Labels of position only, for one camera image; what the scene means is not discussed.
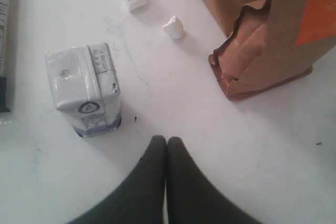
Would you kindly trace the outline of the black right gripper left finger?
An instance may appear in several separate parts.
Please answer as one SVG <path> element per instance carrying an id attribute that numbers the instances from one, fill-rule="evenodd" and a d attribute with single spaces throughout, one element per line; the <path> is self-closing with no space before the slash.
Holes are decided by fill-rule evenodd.
<path id="1" fill-rule="evenodd" d="M 166 139 L 155 135 L 126 179 L 71 223 L 163 223 Z"/>

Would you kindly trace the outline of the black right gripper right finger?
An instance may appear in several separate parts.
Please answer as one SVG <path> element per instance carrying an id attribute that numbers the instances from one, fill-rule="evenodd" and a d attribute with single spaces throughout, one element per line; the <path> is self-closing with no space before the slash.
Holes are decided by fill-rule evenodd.
<path id="1" fill-rule="evenodd" d="M 259 223 L 213 186 L 181 138 L 168 140 L 166 165 L 169 223 Z"/>

